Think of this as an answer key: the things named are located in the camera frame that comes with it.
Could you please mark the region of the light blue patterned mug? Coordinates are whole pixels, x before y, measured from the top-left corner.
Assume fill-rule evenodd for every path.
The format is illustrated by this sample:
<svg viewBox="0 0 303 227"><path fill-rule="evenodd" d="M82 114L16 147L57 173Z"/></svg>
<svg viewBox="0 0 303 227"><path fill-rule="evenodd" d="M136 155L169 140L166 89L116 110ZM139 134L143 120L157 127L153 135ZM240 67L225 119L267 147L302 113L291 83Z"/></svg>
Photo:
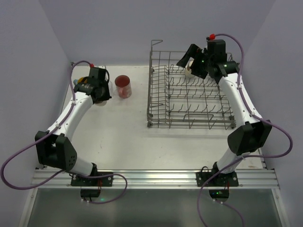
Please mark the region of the light blue patterned mug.
<svg viewBox="0 0 303 227"><path fill-rule="evenodd" d="M87 83L87 79L88 79L88 77L81 77L79 79L75 79L73 81L73 84L76 86L79 83Z"/></svg>

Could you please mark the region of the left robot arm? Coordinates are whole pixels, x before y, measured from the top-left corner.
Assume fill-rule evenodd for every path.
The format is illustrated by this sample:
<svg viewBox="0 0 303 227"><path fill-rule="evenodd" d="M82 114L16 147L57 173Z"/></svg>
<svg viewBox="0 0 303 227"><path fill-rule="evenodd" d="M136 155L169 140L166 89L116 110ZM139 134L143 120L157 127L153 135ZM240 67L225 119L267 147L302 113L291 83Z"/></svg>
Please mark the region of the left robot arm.
<svg viewBox="0 0 303 227"><path fill-rule="evenodd" d="M78 157L71 140L84 114L94 104L104 104L110 98L108 71L91 67L89 75L72 86L72 96L59 118L35 135L39 163L68 173L92 175L96 165Z"/></svg>

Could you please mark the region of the clear glass tumbler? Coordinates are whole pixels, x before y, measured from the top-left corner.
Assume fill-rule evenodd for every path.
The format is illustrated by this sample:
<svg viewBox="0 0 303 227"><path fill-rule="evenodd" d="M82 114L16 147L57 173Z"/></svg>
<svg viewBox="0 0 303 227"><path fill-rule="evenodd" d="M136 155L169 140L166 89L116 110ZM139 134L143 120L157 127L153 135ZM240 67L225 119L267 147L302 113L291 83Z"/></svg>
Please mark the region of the clear glass tumbler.
<svg viewBox="0 0 303 227"><path fill-rule="evenodd" d="M116 96L116 87L111 81L108 82L108 87L109 87L110 95Z"/></svg>

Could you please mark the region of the cream tall cup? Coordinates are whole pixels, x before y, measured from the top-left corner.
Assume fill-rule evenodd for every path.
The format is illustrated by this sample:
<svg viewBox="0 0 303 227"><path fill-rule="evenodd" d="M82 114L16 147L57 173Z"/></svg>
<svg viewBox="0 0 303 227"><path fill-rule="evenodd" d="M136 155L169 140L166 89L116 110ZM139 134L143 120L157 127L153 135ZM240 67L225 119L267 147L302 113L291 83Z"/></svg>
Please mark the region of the cream tall cup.
<svg viewBox="0 0 303 227"><path fill-rule="evenodd" d="M107 101L102 101L102 102L99 102L99 103L95 103L95 105L97 106L105 106L107 104Z"/></svg>

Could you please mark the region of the pink patterned mug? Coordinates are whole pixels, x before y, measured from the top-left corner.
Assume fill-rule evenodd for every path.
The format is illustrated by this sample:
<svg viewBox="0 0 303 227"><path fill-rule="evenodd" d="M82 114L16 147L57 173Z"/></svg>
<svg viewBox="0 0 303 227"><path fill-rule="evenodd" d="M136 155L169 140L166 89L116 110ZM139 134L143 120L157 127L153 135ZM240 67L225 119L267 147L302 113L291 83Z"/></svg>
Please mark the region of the pink patterned mug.
<svg viewBox="0 0 303 227"><path fill-rule="evenodd" d="M115 86L120 98L129 98L131 96L131 82L128 76L119 75L116 77Z"/></svg>

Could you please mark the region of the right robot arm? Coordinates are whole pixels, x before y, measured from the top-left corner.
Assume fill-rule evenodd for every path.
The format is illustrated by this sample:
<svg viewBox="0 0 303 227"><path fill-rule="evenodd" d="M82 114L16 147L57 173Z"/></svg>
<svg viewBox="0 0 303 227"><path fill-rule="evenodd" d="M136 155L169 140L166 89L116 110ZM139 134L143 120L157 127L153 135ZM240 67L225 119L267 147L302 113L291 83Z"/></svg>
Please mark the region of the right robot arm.
<svg viewBox="0 0 303 227"><path fill-rule="evenodd" d="M226 183L233 178L238 163L264 146L272 127L254 118L250 97L238 78L239 64L227 60L224 40L208 40L207 47L202 49L191 44L177 66L189 68L189 72L205 79L210 76L227 96L234 118L236 129L228 136L228 149L219 161L215 162L211 172L201 172L200 177L207 185Z"/></svg>

